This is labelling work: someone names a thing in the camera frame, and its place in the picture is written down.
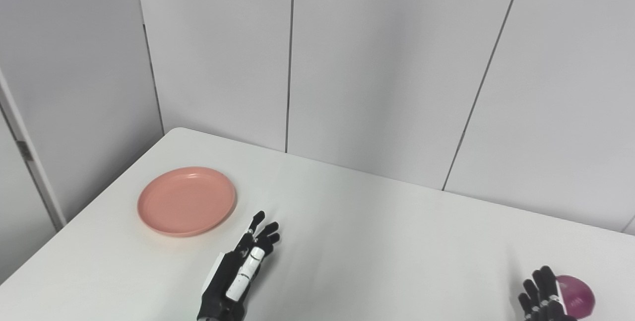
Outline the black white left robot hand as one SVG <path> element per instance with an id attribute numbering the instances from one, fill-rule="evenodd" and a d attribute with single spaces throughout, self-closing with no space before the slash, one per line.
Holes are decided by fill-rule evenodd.
<path id="1" fill-rule="evenodd" d="M 198 321 L 242 321 L 245 318 L 251 284 L 263 260 L 280 240 L 277 222 L 257 231 L 264 219 L 264 211 L 256 213 L 234 250 L 216 258 L 200 297 Z"/>

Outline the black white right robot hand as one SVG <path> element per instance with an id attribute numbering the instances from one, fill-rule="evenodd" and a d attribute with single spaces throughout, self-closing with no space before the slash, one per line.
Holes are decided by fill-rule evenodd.
<path id="1" fill-rule="evenodd" d="M 524 321 L 576 321 L 565 308 L 555 274 L 549 266 L 542 266 L 522 283 L 524 291 L 518 295 Z"/>

